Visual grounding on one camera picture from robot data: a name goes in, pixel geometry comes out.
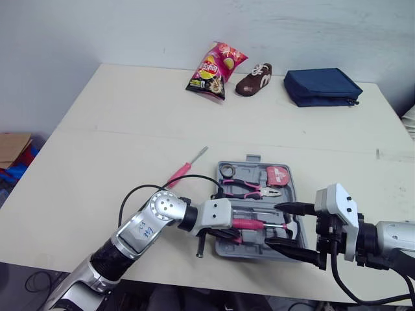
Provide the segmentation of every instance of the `cardboard box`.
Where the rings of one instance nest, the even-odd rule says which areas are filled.
[[[31,142],[29,133],[0,133],[0,168],[10,168]]]

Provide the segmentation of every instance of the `tool case latch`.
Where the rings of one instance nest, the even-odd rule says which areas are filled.
[[[259,154],[247,154],[246,161],[247,162],[261,162],[261,156]]]

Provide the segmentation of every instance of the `white wall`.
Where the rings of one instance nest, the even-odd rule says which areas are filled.
[[[50,133],[99,62],[194,69],[213,40],[239,72],[339,67],[414,102],[413,0],[0,0],[0,131]]]

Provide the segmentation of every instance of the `gray tool case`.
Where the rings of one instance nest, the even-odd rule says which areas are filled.
[[[220,173],[222,165],[230,164],[235,169],[235,174],[232,178],[225,178]],[[221,161],[218,163],[217,169],[217,181],[222,184],[224,179],[242,179],[249,183],[259,183],[261,186],[267,186],[267,167],[283,167],[289,175],[290,181],[284,187],[275,187],[275,189],[282,192],[281,196],[276,197],[262,197],[261,200],[255,199],[236,199],[230,198],[233,209],[233,218],[244,218],[249,220],[260,220],[262,222],[270,224],[282,224],[289,221],[290,217],[294,217],[294,220],[298,223],[298,234],[296,240],[298,246],[301,248],[307,248],[307,240],[305,237],[304,225],[301,216],[286,215],[281,211],[274,208],[277,203],[283,202],[295,202],[296,194],[294,190],[294,183],[290,168],[284,164],[270,164],[261,163],[260,155],[247,155],[246,162],[232,162]],[[244,188],[240,188],[235,185],[223,185],[224,192],[232,194],[244,194],[250,192]],[[230,242],[224,238],[217,238],[215,242],[215,249],[218,255],[224,257],[240,257],[240,258],[253,258],[253,259],[271,259],[271,260],[285,260],[285,261],[297,261],[290,259],[272,248],[268,247],[264,243],[265,238],[278,237],[278,238],[290,238],[286,230],[282,228],[266,228],[262,230],[240,230],[243,241],[241,244]]]

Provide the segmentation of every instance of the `white table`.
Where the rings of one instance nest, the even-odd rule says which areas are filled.
[[[71,271],[115,230],[131,188],[162,184],[205,145],[194,173],[215,177],[218,161],[260,154],[263,162],[290,166],[298,201],[313,202],[318,189],[340,182],[367,222],[415,219],[414,145],[375,84],[359,84],[361,104],[353,108],[297,108],[282,77],[244,98],[233,92],[243,75],[233,75],[217,104],[184,90],[191,74],[101,65],[0,210],[0,260]],[[202,202],[213,185],[186,180],[175,191]],[[151,193],[132,196],[124,218]],[[304,222],[314,249],[315,218]],[[197,242],[169,227],[125,278],[350,301],[329,265],[320,271],[306,263],[225,259],[212,240],[198,259]],[[362,299],[407,292],[391,271],[357,267],[342,255],[338,265]]]

